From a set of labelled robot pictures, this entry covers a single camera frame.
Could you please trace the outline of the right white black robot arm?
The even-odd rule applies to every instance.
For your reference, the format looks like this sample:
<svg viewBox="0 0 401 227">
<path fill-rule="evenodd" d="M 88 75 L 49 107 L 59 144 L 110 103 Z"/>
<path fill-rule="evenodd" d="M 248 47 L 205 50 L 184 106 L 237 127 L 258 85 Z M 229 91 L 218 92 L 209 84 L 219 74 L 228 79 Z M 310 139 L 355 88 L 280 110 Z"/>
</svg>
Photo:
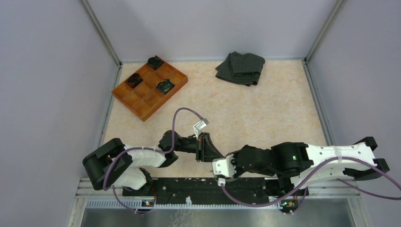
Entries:
<svg viewBox="0 0 401 227">
<path fill-rule="evenodd" d="M 381 177 L 372 169 L 387 173 L 390 168 L 383 158 L 376 158 L 374 137 L 365 137 L 349 146 L 317 146 L 303 142 L 283 142 L 268 149 L 245 145 L 213 162 L 213 172 L 236 180 L 242 174 L 256 173 L 278 177 L 281 194 L 290 195 L 297 186 L 337 179 L 367 181 Z"/>
</svg>

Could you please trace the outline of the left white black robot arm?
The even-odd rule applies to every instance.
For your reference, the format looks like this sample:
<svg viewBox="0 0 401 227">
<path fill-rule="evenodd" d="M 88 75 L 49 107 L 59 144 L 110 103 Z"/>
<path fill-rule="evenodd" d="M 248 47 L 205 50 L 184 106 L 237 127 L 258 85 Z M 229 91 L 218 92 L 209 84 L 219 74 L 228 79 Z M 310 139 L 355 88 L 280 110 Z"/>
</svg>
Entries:
<svg viewBox="0 0 401 227">
<path fill-rule="evenodd" d="M 82 164 L 96 191 L 121 186 L 139 195 L 147 195 L 153 180 L 145 168 L 171 166 L 178 160 L 177 151 L 194 154 L 198 162 L 223 158 L 209 133 L 182 137 L 169 130 L 156 147 L 127 146 L 120 138 L 114 138 L 87 155 Z"/>
</svg>

